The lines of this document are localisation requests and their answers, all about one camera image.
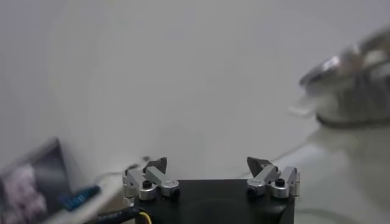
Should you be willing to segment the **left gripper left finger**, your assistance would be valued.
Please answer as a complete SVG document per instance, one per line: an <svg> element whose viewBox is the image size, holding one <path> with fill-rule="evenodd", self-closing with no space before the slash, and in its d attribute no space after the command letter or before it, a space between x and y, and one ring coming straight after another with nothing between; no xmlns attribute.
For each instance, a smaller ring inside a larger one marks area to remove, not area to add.
<svg viewBox="0 0 390 224"><path fill-rule="evenodd" d="M124 198L152 201L161 196L173 199L180 197L180 184L166 175L167 157L149 160L141 169L139 164L130 165L122 173Z"/></svg>

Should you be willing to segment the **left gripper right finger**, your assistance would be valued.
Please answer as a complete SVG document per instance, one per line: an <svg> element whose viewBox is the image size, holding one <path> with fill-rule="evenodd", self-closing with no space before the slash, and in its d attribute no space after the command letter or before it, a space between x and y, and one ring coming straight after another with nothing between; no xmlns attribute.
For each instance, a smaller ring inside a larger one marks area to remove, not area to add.
<svg viewBox="0 0 390 224"><path fill-rule="evenodd" d="M247 157L252 178L247 180L247 194L257 198L270 194L277 199L300 195L300 173L292 166L280 170L269 160Z"/></svg>

